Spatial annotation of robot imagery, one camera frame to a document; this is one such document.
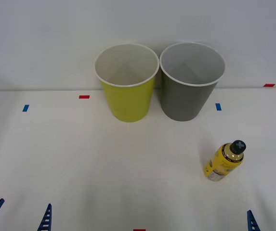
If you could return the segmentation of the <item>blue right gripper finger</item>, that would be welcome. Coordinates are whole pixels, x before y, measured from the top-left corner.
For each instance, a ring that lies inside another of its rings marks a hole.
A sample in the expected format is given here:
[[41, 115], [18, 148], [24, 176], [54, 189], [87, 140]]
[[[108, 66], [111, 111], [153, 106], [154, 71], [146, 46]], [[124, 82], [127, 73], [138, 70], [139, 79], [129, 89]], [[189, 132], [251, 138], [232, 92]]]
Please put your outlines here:
[[247, 211], [248, 231], [261, 231], [251, 210]]

